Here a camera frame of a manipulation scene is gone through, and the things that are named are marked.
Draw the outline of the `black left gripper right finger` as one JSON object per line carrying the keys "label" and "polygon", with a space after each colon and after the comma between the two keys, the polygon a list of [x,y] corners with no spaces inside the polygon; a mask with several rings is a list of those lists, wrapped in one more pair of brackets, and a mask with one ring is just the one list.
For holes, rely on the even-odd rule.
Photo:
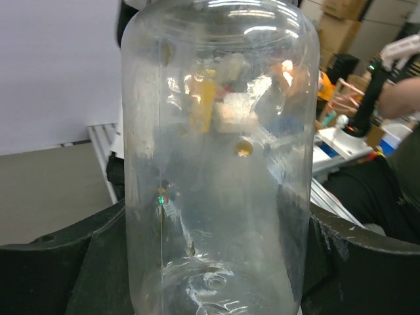
{"label": "black left gripper right finger", "polygon": [[418,314],[419,246],[312,205],[303,314]]}

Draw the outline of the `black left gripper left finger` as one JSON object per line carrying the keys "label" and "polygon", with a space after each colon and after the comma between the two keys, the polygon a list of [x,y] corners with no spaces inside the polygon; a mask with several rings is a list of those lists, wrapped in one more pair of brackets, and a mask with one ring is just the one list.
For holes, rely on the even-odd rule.
{"label": "black left gripper left finger", "polygon": [[1,246],[2,314],[132,314],[125,202]]}

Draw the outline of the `short clear capped bottle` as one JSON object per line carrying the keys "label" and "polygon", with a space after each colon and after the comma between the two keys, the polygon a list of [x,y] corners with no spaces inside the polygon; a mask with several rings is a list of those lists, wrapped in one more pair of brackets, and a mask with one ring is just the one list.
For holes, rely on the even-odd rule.
{"label": "short clear capped bottle", "polygon": [[136,314],[296,314],[318,34],[289,1],[153,1],[121,40]]}

